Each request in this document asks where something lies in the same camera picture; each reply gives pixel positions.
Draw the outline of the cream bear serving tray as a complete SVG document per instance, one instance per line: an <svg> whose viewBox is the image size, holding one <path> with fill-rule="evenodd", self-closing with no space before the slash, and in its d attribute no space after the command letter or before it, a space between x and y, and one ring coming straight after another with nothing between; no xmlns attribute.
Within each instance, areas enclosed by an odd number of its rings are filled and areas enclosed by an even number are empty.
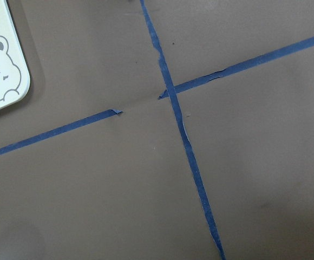
<svg viewBox="0 0 314 260"><path fill-rule="evenodd" d="M30 87L28 66L7 1L0 1L0 110L21 101Z"/></svg>

